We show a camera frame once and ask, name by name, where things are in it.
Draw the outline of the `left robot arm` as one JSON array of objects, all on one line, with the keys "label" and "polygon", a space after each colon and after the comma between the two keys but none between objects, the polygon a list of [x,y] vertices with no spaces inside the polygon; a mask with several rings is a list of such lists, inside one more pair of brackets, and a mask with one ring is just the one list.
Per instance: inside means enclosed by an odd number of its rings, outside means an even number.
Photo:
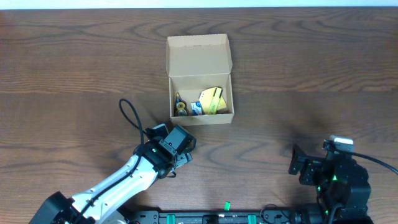
[{"label": "left robot arm", "polygon": [[52,194],[30,222],[104,223],[127,200],[190,162],[195,146],[195,140],[153,139],[140,144],[122,168],[96,186],[70,198]]}]

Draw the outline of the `black yellow correction tape dispenser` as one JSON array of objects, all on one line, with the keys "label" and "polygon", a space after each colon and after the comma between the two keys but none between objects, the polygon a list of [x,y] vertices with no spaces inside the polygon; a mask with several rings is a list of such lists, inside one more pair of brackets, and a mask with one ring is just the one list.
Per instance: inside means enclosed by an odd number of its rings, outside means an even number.
[{"label": "black yellow correction tape dispenser", "polygon": [[188,116],[186,103],[182,100],[179,92],[176,93],[175,97],[175,116]]}]

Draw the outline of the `yellow sticky note pad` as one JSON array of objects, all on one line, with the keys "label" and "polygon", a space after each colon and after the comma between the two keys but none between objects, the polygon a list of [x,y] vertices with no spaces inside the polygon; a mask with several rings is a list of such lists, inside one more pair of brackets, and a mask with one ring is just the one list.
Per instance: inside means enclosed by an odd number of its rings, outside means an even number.
[{"label": "yellow sticky note pad", "polygon": [[217,112],[220,113],[227,108],[227,104],[222,96],[223,89],[220,87],[212,87],[206,90],[203,90],[200,93],[199,102],[205,114],[210,113],[211,103],[213,101],[213,97],[219,98]]}]

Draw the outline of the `cardboard box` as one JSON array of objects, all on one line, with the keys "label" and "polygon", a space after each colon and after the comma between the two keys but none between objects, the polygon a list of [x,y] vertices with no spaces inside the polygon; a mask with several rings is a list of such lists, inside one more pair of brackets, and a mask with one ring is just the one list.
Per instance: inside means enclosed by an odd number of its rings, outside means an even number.
[{"label": "cardboard box", "polygon": [[[227,34],[170,36],[166,42],[165,67],[169,78],[169,116],[173,124],[195,126],[228,124],[234,117],[231,71],[233,61]],[[203,90],[220,87],[227,108],[217,114],[192,115],[191,103]],[[175,116],[179,92],[188,116]]]}]

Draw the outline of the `yellow highlighter pen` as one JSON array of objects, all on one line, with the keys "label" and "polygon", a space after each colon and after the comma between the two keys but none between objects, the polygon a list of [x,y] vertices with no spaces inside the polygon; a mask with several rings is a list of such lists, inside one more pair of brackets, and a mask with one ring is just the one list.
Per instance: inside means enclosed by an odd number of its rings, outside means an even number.
[{"label": "yellow highlighter pen", "polygon": [[209,106],[208,114],[217,114],[218,105],[220,103],[220,99],[222,96],[223,89],[216,87],[213,97],[211,99],[211,103]]}]

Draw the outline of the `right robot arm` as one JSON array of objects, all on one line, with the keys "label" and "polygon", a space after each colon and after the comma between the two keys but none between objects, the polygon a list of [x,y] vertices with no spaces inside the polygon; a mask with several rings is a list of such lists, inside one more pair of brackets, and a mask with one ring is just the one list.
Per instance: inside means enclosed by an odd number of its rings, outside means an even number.
[{"label": "right robot arm", "polygon": [[352,158],[352,144],[326,140],[325,158],[309,156],[293,146],[288,173],[299,174],[302,185],[316,187],[317,202],[301,205],[289,215],[291,223],[372,223],[367,202],[371,194],[367,170]]}]

